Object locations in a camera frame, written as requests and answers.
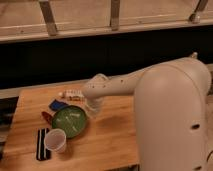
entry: dark background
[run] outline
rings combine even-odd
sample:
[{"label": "dark background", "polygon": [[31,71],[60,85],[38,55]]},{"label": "dark background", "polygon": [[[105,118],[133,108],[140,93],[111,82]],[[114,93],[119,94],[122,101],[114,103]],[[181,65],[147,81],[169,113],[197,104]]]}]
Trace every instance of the dark background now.
[{"label": "dark background", "polygon": [[196,51],[213,63],[213,26],[0,44],[0,89],[125,74]]}]

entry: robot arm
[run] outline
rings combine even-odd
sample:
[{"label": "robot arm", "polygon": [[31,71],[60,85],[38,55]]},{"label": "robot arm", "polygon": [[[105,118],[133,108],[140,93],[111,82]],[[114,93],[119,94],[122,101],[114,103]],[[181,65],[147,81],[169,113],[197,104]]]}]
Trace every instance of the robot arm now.
[{"label": "robot arm", "polygon": [[188,57],[111,80],[99,74],[82,92],[93,114],[104,96],[134,94],[143,171],[206,171],[205,97],[210,84],[206,66]]}]

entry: disposable cup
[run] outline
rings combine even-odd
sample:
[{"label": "disposable cup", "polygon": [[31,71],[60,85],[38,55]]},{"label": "disposable cup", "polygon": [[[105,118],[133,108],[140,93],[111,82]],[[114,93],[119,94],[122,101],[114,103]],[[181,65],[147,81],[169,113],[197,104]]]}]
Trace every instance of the disposable cup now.
[{"label": "disposable cup", "polygon": [[66,150],[66,134],[62,129],[50,130],[44,138],[44,146],[46,149],[63,153]]}]

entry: green plate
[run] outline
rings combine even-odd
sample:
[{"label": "green plate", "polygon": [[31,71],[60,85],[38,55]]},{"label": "green plate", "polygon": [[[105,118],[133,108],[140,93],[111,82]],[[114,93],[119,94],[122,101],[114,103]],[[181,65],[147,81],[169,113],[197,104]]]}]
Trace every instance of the green plate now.
[{"label": "green plate", "polygon": [[67,138],[81,133],[87,123],[85,111],[74,105],[66,106],[55,113],[52,119],[52,128],[64,130]]}]

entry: wooden tabletop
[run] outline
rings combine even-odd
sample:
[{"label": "wooden tabletop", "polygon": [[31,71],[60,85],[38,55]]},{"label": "wooden tabletop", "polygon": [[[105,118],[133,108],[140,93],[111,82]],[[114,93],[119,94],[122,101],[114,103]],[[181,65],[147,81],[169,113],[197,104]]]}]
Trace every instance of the wooden tabletop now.
[{"label": "wooden tabletop", "polygon": [[50,160],[36,160],[37,131],[50,127],[41,112],[54,114],[48,105],[54,100],[83,107],[83,102],[62,100],[58,93],[81,89],[82,84],[26,89],[20,94],[4,148],[0,170],[109,170],[137,164],[133,98],[106,97],[99,116],[89,119],[86,129],[67,140],[64,154],[52,153]]}]

